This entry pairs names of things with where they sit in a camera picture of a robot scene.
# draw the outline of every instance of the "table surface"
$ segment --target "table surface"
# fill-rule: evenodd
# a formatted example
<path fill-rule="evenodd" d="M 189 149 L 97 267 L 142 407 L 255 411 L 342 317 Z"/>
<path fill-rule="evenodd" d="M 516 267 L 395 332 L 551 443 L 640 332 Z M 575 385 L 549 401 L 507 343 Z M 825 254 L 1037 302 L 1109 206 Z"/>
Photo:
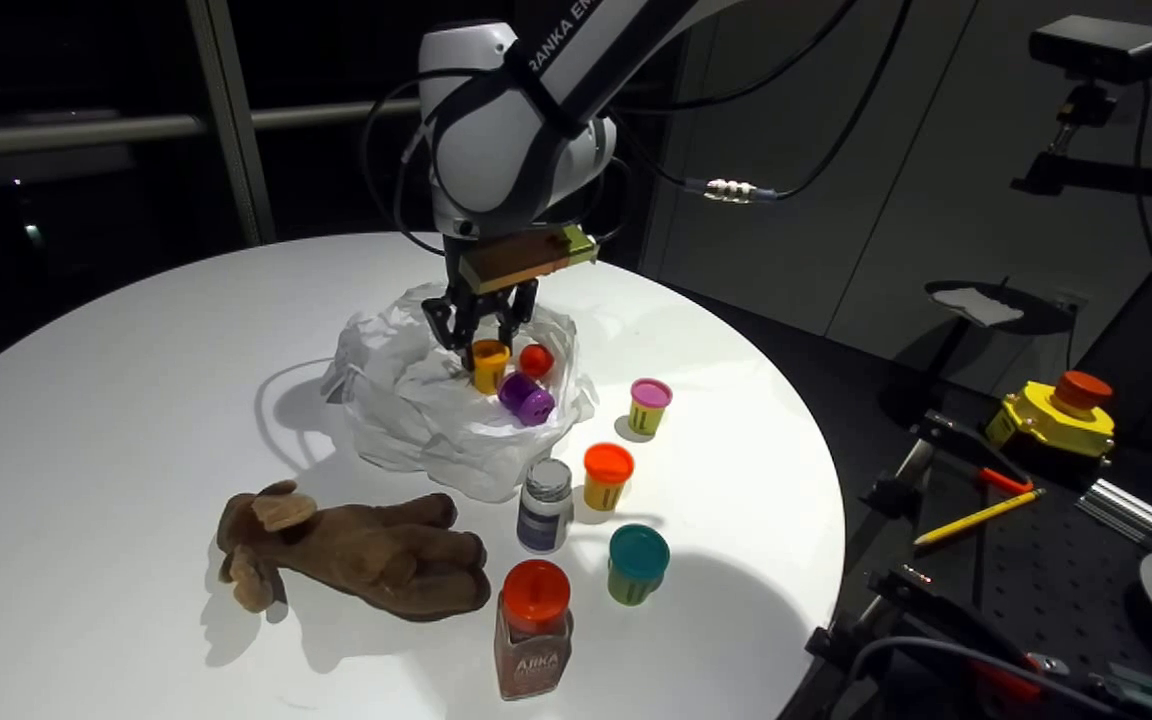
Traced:
<path fill-rule="evenodd" d="M 202 259 L 67 310 L 0 357 L 0 720 L 6 716 L 778 716 L 808 671 L 844 571 L 844 506 L 792 385 L 701 302 L 614 265 L 541 285 L 575 317 L 601 411 L 555 456 L 581 468 L 636 376 L 677 405 L 636 452 L 615 521 L 571 522 L 575 651 L 566 682 L 506 704 L 491 602 L 404 622 L 284 571 L 288 610 L 216 578 L 231 493 L 300 477 L 319 502 L 432 493 L 337 452 L 316 379 L 351 310 L 442 285 L 388 231 Z M 516 502 L 459 502 L 488 578 L 530 551 Z M 673 540 L 644 608 L 606 593 L 623 521 Z"/>

